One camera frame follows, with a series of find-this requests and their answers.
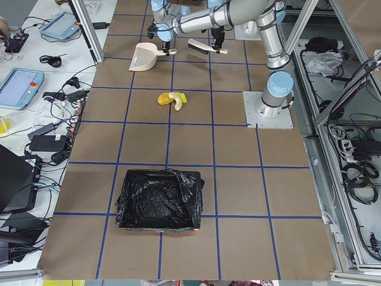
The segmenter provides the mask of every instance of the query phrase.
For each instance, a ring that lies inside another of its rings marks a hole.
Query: black plastic bag
[[[204,183],[199,172],[128,170],[116,202],[116,224],[159,232],[199,229]]]
[[[314,51],[318,54],[327,51],[338,52],[339,43],[335,39],[328,39],[324,37],[314,37],[305,44],[308,51]]]

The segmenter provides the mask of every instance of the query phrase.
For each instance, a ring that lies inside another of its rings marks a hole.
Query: yellow object
[[[187,99],[185,94],[182,92],[165,92],[159,96],[157,99],[157,102],[160,105],[166,105],[171,102],[175,101],[176,105],[174,106],[174,109],[176,111],[179,111],[183,105],[183,103],[187,103]]]
[[[7,129],[4,127],[4,125],[5,125],[5,127],[7,128],[7,129],[9,129],[10,128],[10,122],[8,121],[8,119],[5,119],[5,118],[3,118],[1,115],[0,115],[0,134],[3,134],[3,133],[5,133],[6,131],[7,131]]]
[[[160,104],[160,105],[167,105],[171,102],[173,102],[174,99],[172,98],[169,98],[169,92],[165,92],[163,94],[161,94],[159,96],[159,98],[157,99],[157,102]]]
[[[174,109],[179,111],[183,107],[183,101],[181,100],[180,94],[178,92],[169,93],[169,98],[173,98],[176,102]]]
[[[45,280],[42,286],[85,286],[85,280]]]

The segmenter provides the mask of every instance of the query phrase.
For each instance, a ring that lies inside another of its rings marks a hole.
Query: white table
[[[117,0],[102,0],[100,1],[100,6],[96,14],[90,14],[92,22],[103,22],[110,23],[114,7]],[[29,16],[39,17],[42,19],[51,19],[63,11],[67,11],[68,6],[57,5],[53,0],[39,0]],[[35,18],[28,18],[23,24],[22,28],[32,26],[36,23],[42,23],[41,20]],[[43,72],[72,72],[75,73],[84,67],[91,66],[94,64],[93,59],[88,51],[88,47],[84,40],[83,35],[76,33],[72,39],[78,39],[69,42],[48,42],[41,38],[39,28],[37,27],[28,28],[25,32],[29,34],[29,38],[21,49],[20,53],[14,54],[12,60],[4,60],[10,58],[10,54],[4,54],[5,47],[1,45],[0,47],[0,70],[11,70],[13,67],[19,67],[23,69],[41,70]],[[96,30],[96,35],[98,37],[101,46],[104,46],[106,41],[108,29]],[[42,55],[63,55],[63,64],[59,68],[51,67],[49,64],[42,64],[39,61],[39,57]],[[87,69],[86,73],[94,73],[95,67]]]
[[[117,0],[101,0],[101,5],[96,14],[91,14],[91,20],[93,22],[102,22],[110,23],[113,17],[113,12],[117,3]],[[62,11],[66,11],[67,7],[59,6],[55,4],[53,0],[38,0],[37,4],[33,8],[29,16],[49,19],[58,15]],[[27,19],[23,24],[23,27],[29,27],[35,23],[41,23],[42,21],[38,19]],[[19,54],[14,54],[14,57],[11,61],[4,60],[4,45],[0,47],[0,82],[2,82],[10,70],[14,67],[24,68],[24,69],[34,69],[40,70],[45,73],[45,79],[41,86],[39,87],[38,93],[32,99],[30,104],[21,111],[9,109],[9,108],[0,108],[0,115],[9,116],[9,121],[11,123],[9,132],[13,133],[18,130],[23,130],[32,126],[33,119],[35,117],[36,111],[39,112],[36,124],[47,125],[49,123],[56,123],[58,120],[54,119],[50,114],[50,104],[47,101],[42,99],[42,94],[45,91],[57,92],[60,90],[62,85],[71,78],[79,70],[93,65],[93,59],[90,56],[88,48],[86,46],[83,35],[74,41],[66,43],[49,43],[43,40],[40,37],[40,33],[37,27],[32,27],[26,30],[30,34],[27,42],[24,44],[23,49]],[[97,30],[96,34],[98,36],[101,46],[104,46],[108,29]],[[39,62],[39,57],[41,55],[60,55],[67,54],[62,57],[63,64],[60,68],[53,68],[48,64],[41,64]],[[80,81],[91,84],[95,76],[96,68],[92,67],[84,72],[77,75]],[[81,84],[83,89],[88,89],[89,87]],[[66,93],[71,93],[76,91],[72,86],[65,87]],[[54,114],[58,113],[58,109],[53,109]],[[9,136],[6,138],[0,138],[0,144],[7,147],[12,152],[17,155],[22,156],[24,153],[24,147],[30,141],[27,137],[27,134],[32,131],[28,130],[25,132],[18,133],[17,136]],[[55,133],[66,134],[66,129],[64,125],[61,125]],[[36,153],[44,161],[49,161],[49,158],[52,153]],[[60,167],[64,167],[65,163],[60,164],[58,167],[46,167],[46,170],[54,170]],[[59,180],[62,170],[57,170],[55,172],[50,172],[46,175],[49,178],[54,180]],[[40,182],[50,184],[51,181],[48,179],[42,178]],[[52,201],[47,217],[51,217],[54,212],[54,208],[58,199],[58,194],[52,191]],[[50,193],[47,189],[41,190],[37,194],[36,204],[33,210],[29,211],[30,214],[36,217],[43,217],[47,211],[48,204],[50,201]],[[46,236],[48,230],[44,230],[40,238]],[[0,272],[4,271],[19,271],[19,270],[29,270],[35,269],[39,261],[41,251],[37,251],[33,254],[28,254],[21,262],[14,262],[11,265],[0,268]]]

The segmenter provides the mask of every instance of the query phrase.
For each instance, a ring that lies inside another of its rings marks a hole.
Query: grid floor
[[[115,9],[39,264],[46,278],[329,279],[335,264],[295,115],[293,130],[246,126],[242,91],[263,90],[270,74],[261,43],[228,32],[228,55],[201,55],[188,38],[211,39],[195,32],[173,41],[175,56],[130,72],[135,45],[149,41],[149,3]],[[188,103],[159,106],[168,91]],[[201,230],[117,229],[126,170],[169,167],[201,172]]]

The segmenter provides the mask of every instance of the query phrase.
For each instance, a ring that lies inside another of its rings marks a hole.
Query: banana peel
[[[176,111],[179,111],[182,108],[183,103],[188,102],[185,94],[182,92],[165,92],[161,94],[157,99],[157,102],[160,105],[167,105],[173,101],[176,102],[176,105],[174,106]]]

